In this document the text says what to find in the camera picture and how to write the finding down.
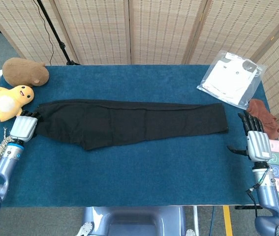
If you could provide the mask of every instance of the plastic bag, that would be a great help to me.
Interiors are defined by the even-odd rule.
[[[227,51],[220,51],[197,88],[246,110],[265,70],[264,65],[257,65]]]

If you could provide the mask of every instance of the brown plush toy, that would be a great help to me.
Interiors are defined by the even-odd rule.
[[[45,63],[22,58],[10,58],[2,66],[2,74],[11,86],[41,86],[49,80]]]

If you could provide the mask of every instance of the gray floor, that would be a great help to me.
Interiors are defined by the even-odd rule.
[[[0,34],[0,69],[11,57],[17,57],[15,50]],[[198,209],[200,235],[209,234],[212,216],[211,206]],[[256,236],[254,230],[254,211],[231,209],[233,235]],[[32,207],[3,208],[0,211],[0,235],[2,236],[73,236],[80,228],[82,208],[79,207]],[[192,210],[186,207],[187,228],[193,228]],[[226,235],[221,206],[215,207],[213,236]]]

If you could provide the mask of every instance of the blue table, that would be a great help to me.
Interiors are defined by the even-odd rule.
[[[24,109],[60,99],[211,104],[196,86],[206,65],[47,66]],[[10,88],[3,80],[0,86]],[[262,85],[255,98],[266,97]],[[226,145],[246,147],[240,109],[224,103],[229,133],[177,137],[84,151],[37,136],[26,143],[4,206],[152,206],[251,204],[252,163]],[[12,127],[13,119],[0,123]]]

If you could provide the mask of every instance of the brown cloth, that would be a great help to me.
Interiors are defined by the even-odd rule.
[[[277,118],[266,109],[263,101],[251,99],[247,111],[252,116],[260,119],[269,139],[278,139],[279,125],[276,122]]]

